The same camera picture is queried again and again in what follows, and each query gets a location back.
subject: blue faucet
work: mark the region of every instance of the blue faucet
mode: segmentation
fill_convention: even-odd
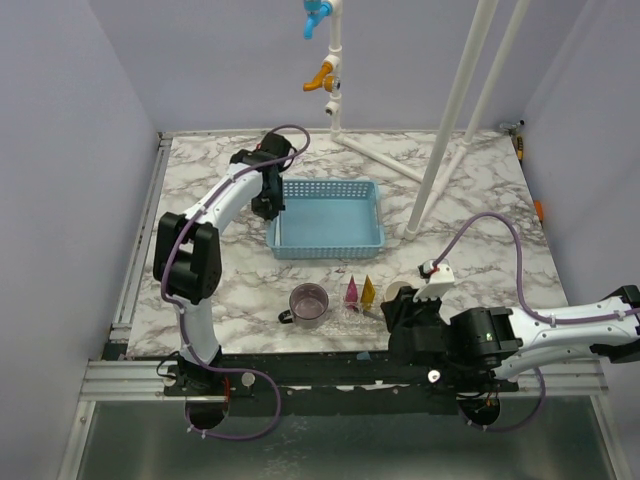
[[[307,23],[304,26],[304,38],[309,40],[313,37],[313,29],[316,28],[324,17],[328,17],[333,12],[333,7],[329,2],[318,0],[304,0],[304,8],[307,10]]]

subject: orange valve handle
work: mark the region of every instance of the orange valve handle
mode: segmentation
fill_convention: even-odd
[[[324,77],[329,75],[331,72],[333,72],[333,65],[331,65],[329,62],[324,62],[318,74],[315,77],[313,77],[313,80],[309,83],[305,83],[304,85],[302,85],[302,90],[305,92],[311,92],[312,90],[317,90],[321,88],[322,83],[324,81]]]

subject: gray wall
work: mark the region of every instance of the gray wall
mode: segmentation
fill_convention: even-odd
[[[640,3],[591,0],[527,108],[525,173],[573,303],[640,285]],[[640,365],[606,365],[640,477]]]
[[[157,136],[86,0],[0,15],[0,465],[55,478]]]
[[[155,126],[164,131],[326,127],[326,94],[302,92],[329,24],[305,41],[300,0],[90,0]],[[344,125],[437,128],[475,0],[344,0]],[[519,119],[585,0],[534,0],[482,125]],[[515,0],[500,2],[459,126]]]

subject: marble table surface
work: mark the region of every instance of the marble table surface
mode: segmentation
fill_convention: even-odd
[[[349,135],[420,172],[426,167],[435,140],[435,134],[430,132]],[[287,137],[296,146],[303,143],[300,134]],[[199,200],[224,174],[231,155],[241,148],[253,149],[260,138],[261,135],[174,138],[155,224],[165,212],[182,212]],[[461,134],[454,134],[440,172],[461,140]],[[333,143],[328,134],[312,134],[308,152],[285,178],[377,181],[387,243],[370,260],[278,261],[265,244],[264,222],[245,208],[221,237],[223,277],[212,299],[216,335],[227,353],[386,349],[388,333],[383,322],[342,316],[337,308],[336,314],[316,330],[281,325],[277,316],[287,308],[291,290],[305,282],[325,287],[332,295],[332,303],[339,300],[337,292],[351,275],[362,283],[368,274],[379,290],[396,280],[420,286],[422,280],[416,267],[435,258],[465,220],[488,210],[509,217],[522,236],[528,303],[534,308],[567,303],[508,137],[494,132],[476,135],[444,196],[412,242],[400,239],[399,234],[409,219],[419,184]],[[129,356],[163,355],[180,346],[175,313],[160,299],[159,284],[151,274],[154,248],[155,232],[137,299]],[[443,318],[475,306],[517,304],[514,245],[498,221],[478,221],[448,260],[457,283],[443,298]]]

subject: blue basket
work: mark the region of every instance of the blue basket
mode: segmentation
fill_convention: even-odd
[[[275,258],[372,258],[384,246],[375,182],[285,180],[283,188],[286,209],[267,230]]]

